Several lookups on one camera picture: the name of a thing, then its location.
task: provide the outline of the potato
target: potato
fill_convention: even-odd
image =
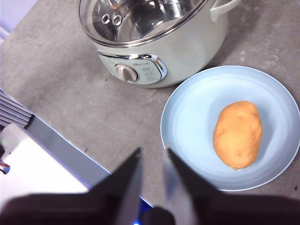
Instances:
[[[220,113],[213,144],[218,157],[234,170],[250,166],[256,160],[262,138],[262,123],[256,106],[236,102]]]

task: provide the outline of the black object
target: black object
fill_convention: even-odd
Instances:
[[[141,191],[141,149],[86,194],[29,195],[3,209],[0,224],[130,225]],[[277,196],[228,195],[191,170],[172,150],[164,157],[166,208],[142,216],[144,225],[299,225],[300,202]]]

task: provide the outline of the chrome trim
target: chrome trim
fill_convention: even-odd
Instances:
[[[112,23],[113,23],[113,25],[115,25],[115,26],[120,26],[121,23],[122,23],[122,20],[123,20],[123,18],[122,18],[121,15],[115,14],[115,15],[113,16]]]
[[[101,23],[108,24],[110,22],[110,19],[111,19],[111,16],[108,13],[106,13],[102,16]]]
[[[94,37],[92,37],[91,35],[89,35],[89,32],[86,30],[86,28],[84,27],[84,25],[82,24],[82,21],[80,20],[80,4],[79,3],[79,8],[78,8],[78,16],[79,16],[79,21],[80,24],[84,30],[84,33],[94,42],[98,43],[99,45],[102,46],[106,46],[106,47],[112,47],[112,48],[130,48],[130,47],[136,47],[136,46],[140,46],[140,45],[144,45],[144,44],[148,44],[150,42],[156,41],[160,38],[163,38],[165,36],[167,36],[168,34],[176,31],[177,29],[179,29],[181,26],[183,26],[185,23],[187,23],[188,21],[190,21],[202,8],[203,6],[209,1],[209,0],[204,0],[201,4],[199,4],[199,6],[197,8],[194,9],[194,11],[191,11],[189,14],[187,14],[185,17],[182,18],[182,20],[180,20],[178,23],[173,24],[172,26],[170,26],[169,28],[167,28],[166,30],[162,30],[161,32],[154,34],[150,37],[145,37],[145,38],[141,38],[138,40],[134,40],[134,41],[128,41],[128,42],[117,42],[117,43],[107,43],[104,41],[99,41],[97,39],[95,39]]]
[[[106,53],[99,49],[97,49],[98,55],[102,55],[108,58],[112,59],[120,59],[120,60],[150,60],[154,63],[154,65],[157,67],[157,69],[160,72],[160,79],[159,81],[156,81],[154,83],[162,81],[168,74],[168,70],[165,67],[164,63],[160,60],[160,58],[153,54],[131,54],[131,55],[118,55],[118,54],[112,54],[112,53]]]

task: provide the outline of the white cooking pot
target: white cooking pot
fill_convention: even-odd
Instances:
[[[160,88],[201,70],[241,0],[81,0],[79,17],[106,68],[127,83]]]

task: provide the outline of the pot handle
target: pot handle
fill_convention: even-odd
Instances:
[[[221,6],[218,6],[220,4],[220,0],[216,0],[215,3],[212,5],[210,8],[210,18],[211,21],[214,23],[218,20],[218,18],[229,12],[230,10],[234,9],[237,7],[237,5],[241,2],[242,0],[231,0],[230,2],[223,4]]]

